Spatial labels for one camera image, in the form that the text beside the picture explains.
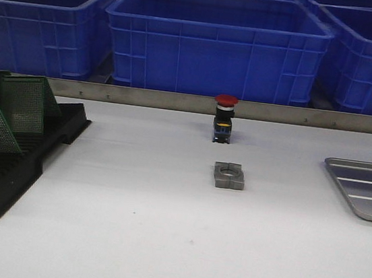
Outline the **black slotted board rack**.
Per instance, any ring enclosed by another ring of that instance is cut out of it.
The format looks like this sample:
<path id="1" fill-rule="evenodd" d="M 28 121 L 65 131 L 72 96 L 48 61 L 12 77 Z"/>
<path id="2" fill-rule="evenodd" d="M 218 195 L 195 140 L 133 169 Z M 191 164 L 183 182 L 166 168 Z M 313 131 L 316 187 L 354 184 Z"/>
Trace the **black slotted board rack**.
<path id="1" fill-rule="evenodd" d="M 14 133 L 5 118 L 22 152 L 0 153 L 0 218 L 42 175 L 45 158 L 60 144 L 71 144 L 90 125 L 83 104 L 58 105 L 61 116 L 46 117 L 39 135 Z"/>

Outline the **centre blue plastic crate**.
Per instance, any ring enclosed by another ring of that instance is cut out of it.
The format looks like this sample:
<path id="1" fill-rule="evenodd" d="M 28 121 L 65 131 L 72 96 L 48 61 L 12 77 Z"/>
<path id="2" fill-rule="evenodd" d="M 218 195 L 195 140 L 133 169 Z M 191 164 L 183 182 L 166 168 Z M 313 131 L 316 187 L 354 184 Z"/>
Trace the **centre blue plastic crate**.
<path id="1" fill-rule="evenodd" d="M 116 0 L 113 81 L 129 87 L 305 106 L 331 31 L 299 3 Z"/>

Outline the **silver metal tray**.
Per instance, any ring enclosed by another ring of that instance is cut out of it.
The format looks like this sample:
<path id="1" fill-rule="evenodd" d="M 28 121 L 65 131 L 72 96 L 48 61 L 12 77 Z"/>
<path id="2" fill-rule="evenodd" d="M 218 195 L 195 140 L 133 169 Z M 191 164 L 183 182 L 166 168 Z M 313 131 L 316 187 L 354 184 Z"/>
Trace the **silver metal tray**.
<path id="1" fill-rule="evenodd" d="M 324 163 L 352 212 L 372 221 L 372 162 L 326 158 Z"/>

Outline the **grey metal clamp block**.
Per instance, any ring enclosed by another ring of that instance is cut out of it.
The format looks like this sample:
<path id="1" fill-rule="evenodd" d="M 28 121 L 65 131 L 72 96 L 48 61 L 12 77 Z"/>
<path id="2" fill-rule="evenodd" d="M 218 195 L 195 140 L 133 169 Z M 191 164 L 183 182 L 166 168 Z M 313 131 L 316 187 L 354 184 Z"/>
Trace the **grey metal clamp block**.
<path id="1" fill-rule="evenodd" d="M 216 188 L 243 190 L 245 188 L 242 165 L 229 162 L 215 162 L 214 185 Z"/>

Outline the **red emergency stop button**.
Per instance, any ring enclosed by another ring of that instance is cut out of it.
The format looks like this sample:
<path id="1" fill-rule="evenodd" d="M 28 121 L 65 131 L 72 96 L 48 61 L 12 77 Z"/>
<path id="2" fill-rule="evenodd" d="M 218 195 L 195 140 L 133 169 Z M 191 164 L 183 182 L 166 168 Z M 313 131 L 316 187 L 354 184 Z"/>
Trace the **red emergency stop button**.
<path id="1" fill-rule="evenodd" d="M 214 132 L 212 141 L 214 143 L 230 143 L 232 132 L 232 118 L 235 117 L 235 105 L 239 102 L 238 98 L 220 94 L 215 97 L 216 116 L 214 117 Z"/>

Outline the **left blue plastic crate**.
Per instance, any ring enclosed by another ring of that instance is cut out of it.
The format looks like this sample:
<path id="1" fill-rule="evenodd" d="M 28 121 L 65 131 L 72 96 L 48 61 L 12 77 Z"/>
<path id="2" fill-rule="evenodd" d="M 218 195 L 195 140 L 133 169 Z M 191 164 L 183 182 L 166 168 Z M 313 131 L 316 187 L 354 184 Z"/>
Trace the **left blue plastic crate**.
<path id="1" fill-rule="evenodd" d="M 111 53 L 114 0 L 0 0 L 0 69 L 85 80 Z"/>

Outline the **metal table edge rail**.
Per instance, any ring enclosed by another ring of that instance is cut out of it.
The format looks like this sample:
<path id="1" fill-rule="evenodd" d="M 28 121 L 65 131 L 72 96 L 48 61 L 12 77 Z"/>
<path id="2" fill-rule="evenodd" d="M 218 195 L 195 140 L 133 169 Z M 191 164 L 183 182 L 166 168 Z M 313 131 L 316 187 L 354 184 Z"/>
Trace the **metal table edge rail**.
<path id="1" fill-rule="evenodd" d="M 215 99 L 210 96 L 161 92 L 68 79 L 50 78 L 48 81 L 53 93 L 61 97 L 209 115 L 213 115 L 216 110 Z M 364 114 L 242 101 L 235 106 L 235 117 L 372 134 L 372 116 Z"/>

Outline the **blue plastic crate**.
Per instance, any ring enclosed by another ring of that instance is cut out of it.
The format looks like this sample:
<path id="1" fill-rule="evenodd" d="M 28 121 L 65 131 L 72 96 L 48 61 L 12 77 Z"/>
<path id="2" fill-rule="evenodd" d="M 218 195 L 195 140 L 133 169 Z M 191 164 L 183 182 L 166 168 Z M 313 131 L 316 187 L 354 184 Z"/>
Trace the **blue plastic crate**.
<path id="1" fill-rule="evenodd" d="M 299 3 L 116 0 L 113 81 L 129 87 L 305 106 L 331 31 Z"/>
<path id="2" fill-rule="evenodd" d="M 317 14 L 334 34 L 318 85 L 337 110 L 372 115 L 372 10 L 324 5 Z"/>
<path id="3" fill-rule="evenodd" d="M 0 69 L 85 80 L 111 53 L 114 0 L 0 0 Z"/>

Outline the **right blue plastic crate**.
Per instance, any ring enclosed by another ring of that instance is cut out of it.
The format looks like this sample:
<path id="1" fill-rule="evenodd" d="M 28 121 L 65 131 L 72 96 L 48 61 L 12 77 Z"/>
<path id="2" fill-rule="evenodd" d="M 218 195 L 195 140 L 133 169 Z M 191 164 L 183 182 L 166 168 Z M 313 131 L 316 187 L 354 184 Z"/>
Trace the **right blue plastic crate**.
<path id="1" fill-rule="evenodd" d="M 317 14 L 334 34 L 318 85 L 337 110 L 372 115 L 372 10 L 324 5 Z"/>

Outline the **green circuit board in rack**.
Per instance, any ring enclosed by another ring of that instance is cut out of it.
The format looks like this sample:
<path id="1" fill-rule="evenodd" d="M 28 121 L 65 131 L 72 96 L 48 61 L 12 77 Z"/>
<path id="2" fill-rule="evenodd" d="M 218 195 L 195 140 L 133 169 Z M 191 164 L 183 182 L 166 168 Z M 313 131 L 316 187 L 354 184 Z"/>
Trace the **green circuit board in rack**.
<path id="1" fill-rule="evenodd" d="M 14 133 L 43 134 L 44 119 L 61 116 L 46 77 L 5 76 L 0 99 L 3 114 Z"/>

